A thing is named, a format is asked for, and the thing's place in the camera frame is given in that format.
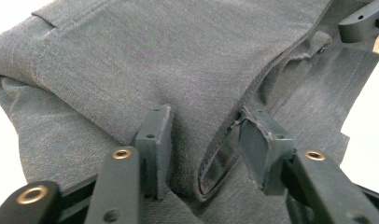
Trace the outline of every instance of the screw hole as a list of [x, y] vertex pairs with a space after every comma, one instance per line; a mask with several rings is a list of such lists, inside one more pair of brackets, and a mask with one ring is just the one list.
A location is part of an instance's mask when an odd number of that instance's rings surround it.
[[35, 188], [31, 188], [23, 192], [17, 199], [20, 204], [35, 203], [44, 198], [48, 193], [48, 189], [40, 185]]
[[347, 216], [359, 224], [370, 224], [370, 220], [358, 211], [350, 211]]
[[311, 159], [311, 160], [314, 160], [314, 161], [323, 161], [326, 159], [326, 157], [319, 153], [319, 152], [315, 152], [315, 151], [307, 151], [305, 153], [306, 157]]
[[129, 149], [119, 149], [113, 153], [113, 158], [117, 160], [122, 160], [130, 157], [132, 154]]
[[117, 156], [120, 156], [120, 157], [126, 156], [126, 154], [128, 154], [126, 151], [119, 151], [119, 152], [117, 152]]
[[119, 219], [119, 210], [118, 209], [111, 209], [108, 212], [105, 213], [105, 216], [103, 217], [103, 220], [107, 223], [115, 222]]

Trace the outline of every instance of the gray fabric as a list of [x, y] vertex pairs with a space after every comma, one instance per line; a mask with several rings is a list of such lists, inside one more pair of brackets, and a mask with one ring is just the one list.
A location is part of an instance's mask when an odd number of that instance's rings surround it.
[[146, 222], [288, 222], [282, 197], [248, 180], [232, 125], [243, 104], [264, 104], [299, 147], [342, 157], [340, 125], [378, 57], [337, 44], [336, 21], [361, 5], [338, 1], [315, 28], [329, 3], [61, 0], [35, 12], [0, 35], [0, 104], [27, 179], [65, 189], [97, 173], [171, 104], [174, 193], [147, 201]]
[[[106, 152], [120, 146], [52, 93], [9, 77], [0, 77], [0, 105], [21, 139], [29, 182], [51, 180], [67, 189], [96, 175]], [[143, 213], [146, 223], [202, 222], [170, 190], [164, 200], [146, 199]]]
[[329, 3], [57, 1], [0, 35], [0, 75], [53, 92], [123, 145], [150, 108], [171, 104], [171, 186], [204, 200], [198, 175], [235, 112]]

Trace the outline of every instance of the folded garment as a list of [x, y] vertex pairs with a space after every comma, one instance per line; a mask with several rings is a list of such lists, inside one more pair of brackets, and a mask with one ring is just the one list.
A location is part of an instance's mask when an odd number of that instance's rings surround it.
[[[170, 104], [174, 193], [147, 202], [146, 221], [287, 221], [282, 199], [247, 181], [232, 125], [243, 105], [264, 104], [301, 147], [318, 134], [314, 146], [344, 147], [339, 129], [326, 125], [334, 115], [313, 109], [329, 105], [344, 119], [379, 58], [330, 44], [339, 18], [363, 6], [337, 1], [326, 14], [330, 4], [58, 0], [34, 12], [0, 35], [0, 103], [20, 136], [26, 177], [65, 189], [96, 174], [151, 108]], [[328, 44], [334, 50], [317, 55]], [[333, 59], [351, 55], [345, 76], [332, 75]], [[337, 145], [327, 144], [333, 136]]]

